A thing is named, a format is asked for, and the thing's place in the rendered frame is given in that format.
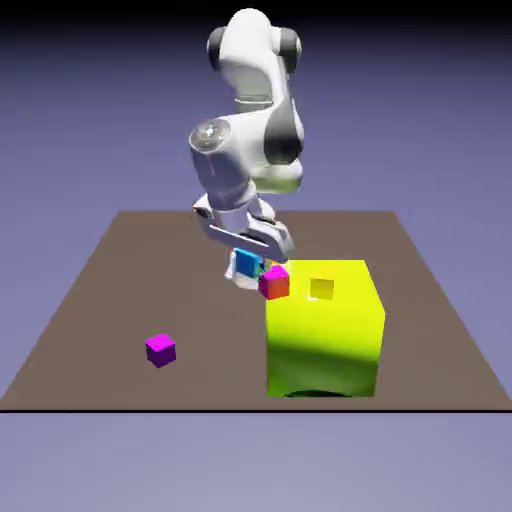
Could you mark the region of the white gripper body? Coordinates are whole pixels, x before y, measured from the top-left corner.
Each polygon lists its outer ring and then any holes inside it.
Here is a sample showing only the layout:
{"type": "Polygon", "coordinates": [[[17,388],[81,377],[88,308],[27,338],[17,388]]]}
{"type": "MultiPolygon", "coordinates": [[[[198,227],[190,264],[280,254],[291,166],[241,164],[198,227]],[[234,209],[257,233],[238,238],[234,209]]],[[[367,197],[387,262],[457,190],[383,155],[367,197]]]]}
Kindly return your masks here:
{"type": "Polygon", "coordinates": [[[205,233],[214,241],[278,263],[286,263],[294,250],[294,242],[286,226],[281,222],[272,224],[256,218],[249,218],[248,222],[243,232],[234,233],[217,226],[213,220],[200,221],[205,233]]]}

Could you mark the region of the small yellow cube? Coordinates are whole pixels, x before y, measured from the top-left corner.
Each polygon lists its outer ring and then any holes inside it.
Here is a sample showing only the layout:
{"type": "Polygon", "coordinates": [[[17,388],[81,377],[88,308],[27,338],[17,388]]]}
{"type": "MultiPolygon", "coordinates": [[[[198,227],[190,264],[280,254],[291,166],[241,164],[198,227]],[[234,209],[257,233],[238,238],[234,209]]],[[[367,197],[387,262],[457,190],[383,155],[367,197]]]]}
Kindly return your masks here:
{"type": "Polygon", "coordinates": [[[309,298],[312,300],[332,300],[334,296],[333,279],[312,278],[310,280],[309,298]]]}

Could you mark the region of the small purple cube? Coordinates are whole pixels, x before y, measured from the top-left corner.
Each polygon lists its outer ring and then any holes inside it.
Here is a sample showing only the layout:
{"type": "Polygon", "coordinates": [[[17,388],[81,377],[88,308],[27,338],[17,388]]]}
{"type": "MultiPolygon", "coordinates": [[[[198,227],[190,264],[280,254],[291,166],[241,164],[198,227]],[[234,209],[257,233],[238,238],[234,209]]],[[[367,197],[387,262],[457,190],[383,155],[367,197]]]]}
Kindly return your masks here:
{"type": "Polygon", "coordinates": [[[176,360],[176,344],[166,333],[161,333],[145,341],[147,359],[157,368],[176,360]]]}

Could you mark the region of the large yellow box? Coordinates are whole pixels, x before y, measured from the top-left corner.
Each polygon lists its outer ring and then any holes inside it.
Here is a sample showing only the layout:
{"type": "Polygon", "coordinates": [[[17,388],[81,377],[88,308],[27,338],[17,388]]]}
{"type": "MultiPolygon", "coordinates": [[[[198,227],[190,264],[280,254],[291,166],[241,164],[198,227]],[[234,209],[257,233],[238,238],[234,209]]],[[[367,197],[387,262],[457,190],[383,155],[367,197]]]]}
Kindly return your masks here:
{"type": "Polygon", "coordinates": [[[363,260],[290,260],[288,296],[265,304],[267,394],[375,393],[386,313],[363,260]],[[309,298],[333,279],[332,300],[309,298]]]}

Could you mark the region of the small red cube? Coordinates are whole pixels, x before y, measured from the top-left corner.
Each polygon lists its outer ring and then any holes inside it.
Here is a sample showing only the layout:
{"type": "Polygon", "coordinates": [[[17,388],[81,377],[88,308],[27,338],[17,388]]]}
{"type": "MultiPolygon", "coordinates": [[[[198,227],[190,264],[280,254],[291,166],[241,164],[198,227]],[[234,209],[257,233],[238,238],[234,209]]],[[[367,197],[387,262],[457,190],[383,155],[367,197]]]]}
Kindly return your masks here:
{"type": "Polygon", "coordinates": [[[259,277],[259,292],[267,300],[283,298],[290,293],[290,276],[281,265],[274,265],[259,277]]]}

